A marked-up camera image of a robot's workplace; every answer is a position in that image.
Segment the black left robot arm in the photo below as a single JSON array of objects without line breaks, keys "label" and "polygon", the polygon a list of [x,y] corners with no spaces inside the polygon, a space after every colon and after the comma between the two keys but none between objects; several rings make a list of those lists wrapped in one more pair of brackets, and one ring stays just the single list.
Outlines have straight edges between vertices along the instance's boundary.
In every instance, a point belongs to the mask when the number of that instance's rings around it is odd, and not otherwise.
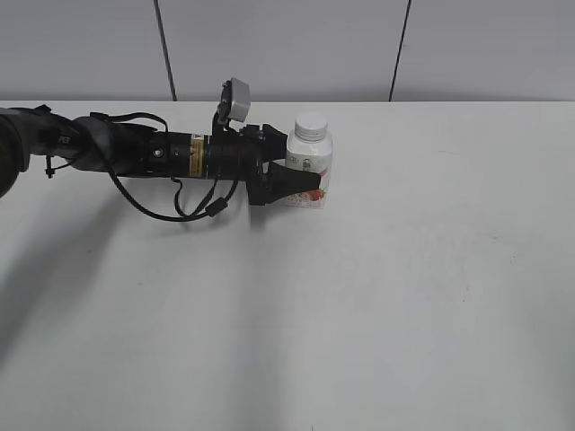
[{"label": "black left robot arm", "polygon": [[280,165],[287,135],[269,124],[230,128],[214,115],[208,135],[142,125],[163,119],[146,112],[112,116],[92,112],[67,119],[46,105],[1,110],[1,192],[6,194],[33,155],[59,157],[83,172],[106,172],[118,179],[170,178],[244,183],[248,201],[264,206],[316,190],[321,177]]}]

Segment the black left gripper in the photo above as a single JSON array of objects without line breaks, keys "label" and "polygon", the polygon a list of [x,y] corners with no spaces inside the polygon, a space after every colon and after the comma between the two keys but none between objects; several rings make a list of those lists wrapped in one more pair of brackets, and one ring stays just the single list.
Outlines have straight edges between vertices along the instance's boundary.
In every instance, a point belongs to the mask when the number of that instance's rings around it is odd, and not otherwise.
[{"label": "black left gripper", "polygon": [[[290,169],[284,160],[288,135],[269,124],[240,130],[215,124],[203,150],[203,177],[245,184],[248,203],[264,206],[291,195],[318,189],[321,175]],[[270,162],[264,172],[264,164]]]}]

